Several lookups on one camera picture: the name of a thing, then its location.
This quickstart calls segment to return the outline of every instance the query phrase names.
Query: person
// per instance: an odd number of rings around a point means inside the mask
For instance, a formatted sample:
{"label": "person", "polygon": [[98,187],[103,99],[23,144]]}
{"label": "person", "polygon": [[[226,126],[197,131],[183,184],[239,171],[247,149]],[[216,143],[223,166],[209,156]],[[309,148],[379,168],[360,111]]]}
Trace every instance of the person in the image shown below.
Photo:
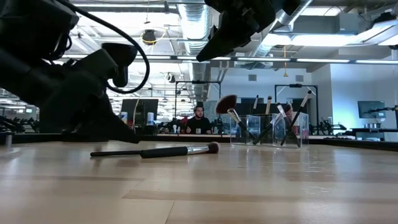
{"label": "person", "polygon": [[202,106],[197,106],[193,111],[195,115],[187,121],[185,132],[187,134],[211,134],[210,121],[204,116],[205,109]]}

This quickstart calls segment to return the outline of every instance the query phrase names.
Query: ventilation duct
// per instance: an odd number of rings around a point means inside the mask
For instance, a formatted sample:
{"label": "ventilation duct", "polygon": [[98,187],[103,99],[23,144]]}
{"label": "ventilation duct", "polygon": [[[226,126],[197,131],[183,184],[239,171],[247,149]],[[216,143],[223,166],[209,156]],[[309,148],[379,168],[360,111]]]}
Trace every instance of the ventilation duct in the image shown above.
{"label": "ventilation duct", "polygon": [[[179,4],[178,11],[181,15],[182,34],[185,39],[206,39],[209,28],[209,8],[204,4]],[[197,55],[205,47],[205,42],[185,42],[185,50],[189,55]],[[206,80],[206,64],[192,63],[190,65],[192,80]],[[203,85],[194,85],[193,91],[197,101],[205,101]]]}
{"label": "ventilation duct", "polygon": [[[283,29],[284,27],[289,27],[289,30],[293,29],[293,23],[301,15],[301,13],[303,13],[305,8],[311,4],[311,2],[312,2],[312,0],[301,0],[300,5],[292,13],[292,15],[288,15],[283,10],[280,10],[276,14],[277,22],[272,25],[271,30],[275,30],[275,28]],[[252,57],[265,57],[269,53],[271,48],[273,48],[274,45],[272,45],[272,43],[267,42],[266,36],[263,38],[264,39],[261,42],[261,44],[258,46],[258,48],[252,52],[252,54],[251,54]]]}

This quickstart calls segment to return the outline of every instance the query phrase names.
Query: fluorescent light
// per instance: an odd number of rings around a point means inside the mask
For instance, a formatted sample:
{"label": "fluorescent light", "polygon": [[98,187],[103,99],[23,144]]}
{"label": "fluorescent light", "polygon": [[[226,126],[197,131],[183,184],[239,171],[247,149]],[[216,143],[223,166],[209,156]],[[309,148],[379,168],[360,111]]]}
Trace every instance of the fluorescent light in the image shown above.
{"label": "fluorescent light", "polygon": [[248,62],[289,62],[290,58],[251,58],[251,57],[240,57],[237,60],[248,61]]}
{"label": "fluorescent light", "polygon": [[[151,8],[151,7],[164,7],[163,5],[151,5],[151,4],[74,4],[77,7],[144,7],[144,8]],[[175,9],[176,6],[170,5],[169,8]]]}
{"label": "fluorescent light", "polygon": [[25,106],[0,106],[2,108],[7,108],[7,109],[25,109]]}
{"label": "fluorescent light", "polygon": [[299,58],[298,62],[320,62],[320,63],[348,63],[349,60],[343,59],[309,59],[309,58]]}
{"label": "fluorescent light", "polygon": [[62,58],[85,58],[87,55],[63,55]]}
{"label": "fluorescent light", "polygon": [[398,60],[357,60],[355,63],[398,65]]}
{"label": "fluorescent light", "polygon": [[378,28],[373,27],[372,29],[369,29],[365,32],[358,34],[356,37],[353,38],[353,41],[350,43],[351,44],[363,44],[366,41],[368,41],[369,39],[372,39],[373,37],[381,35],[384,31],[388,30],[390,27],[391,26],[378,27]]}
{"label": "fluorescent light", "polygon": [[314,47],[339,47],[352,42],[353,35],[296,35],[292,45]]}
{"label": "fluorescent light", "polygon": [[398,35],[395,35],[391,37],[390,39],[385,40],[384,42],[381,42],[379,45],[397,45],[398,44]]}
{"label": "fluorescent light", "polygon": [[330,6],[309,6],[306,7],[301,13],[301,16],[337,16],[341,13],[341,9],[344,10],[344,6],[330,7]]}
{"label": "fluorescent light", "polygon": [[151,56],[151,55],[147,55],[148,59],[164,59],[164,60],[168,60],[170,59],[170,56]]}
{"label": "fluorescent light", "polygon": [[179,60],[196,60],[195,56],[178,56],[177,59]]}
{"label": "fluorescent light", "polygon": [[212,60],[231,60],[231,57],[217,57],[213,58]]}
{"label": "fluorescent light", "polygon": [[261,43],[264,46],[290,45],[292,40],[288,35],[268,34]]}

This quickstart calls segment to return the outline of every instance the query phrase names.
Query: brush ferrule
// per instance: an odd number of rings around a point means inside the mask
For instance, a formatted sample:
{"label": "brush ferrule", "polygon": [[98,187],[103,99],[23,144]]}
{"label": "brush ferrule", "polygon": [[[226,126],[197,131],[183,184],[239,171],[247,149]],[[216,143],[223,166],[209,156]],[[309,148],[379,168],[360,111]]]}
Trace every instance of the brush ferrule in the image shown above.
{"label": "brush ferrule", "polygon": [[280,114],[282,115],[282,117],[286,118],[286,114],[285,114],[285,111],[284,111],[282,105],[278,105],[278,110],[279,110]]}
{"label": "brush ferrule", "polygon": [[201,154],[209,151],[208,146],[202,146],[202,147],[187,147],[188,153],[187,155],[193,155],[193,154]]}
{"label": "brush ferrule", "polygon": [[311,93],[307,93],[306,95],[305,95],[305,98],[304,98],[304,100],[301,102],[301,107],[304,107],[305,106],[305,104],[307,103],[307,100],[308,100],[308,97],[310,97],[310,95],[311,95]]}
{"label": "brush ferrule", "polygon": [[235,109],[231,108],[228,109],[228,114],[234,119],[235,122],[239,123],[241,122],[241,118],[239,117],[238,113],[235,111]]}

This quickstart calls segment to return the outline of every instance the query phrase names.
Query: wooden surface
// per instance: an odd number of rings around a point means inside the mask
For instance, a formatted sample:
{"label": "wooden surface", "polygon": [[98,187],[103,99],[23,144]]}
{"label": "wooden surface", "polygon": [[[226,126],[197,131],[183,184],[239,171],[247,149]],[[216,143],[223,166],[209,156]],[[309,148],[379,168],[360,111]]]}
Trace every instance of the wooden surface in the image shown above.
{"label": "wooden surface", "polygon": [[396,152],[222,144],[213,155],[89,155],[176,145],[16,146],[0,154],[0,223],[398,223]]}

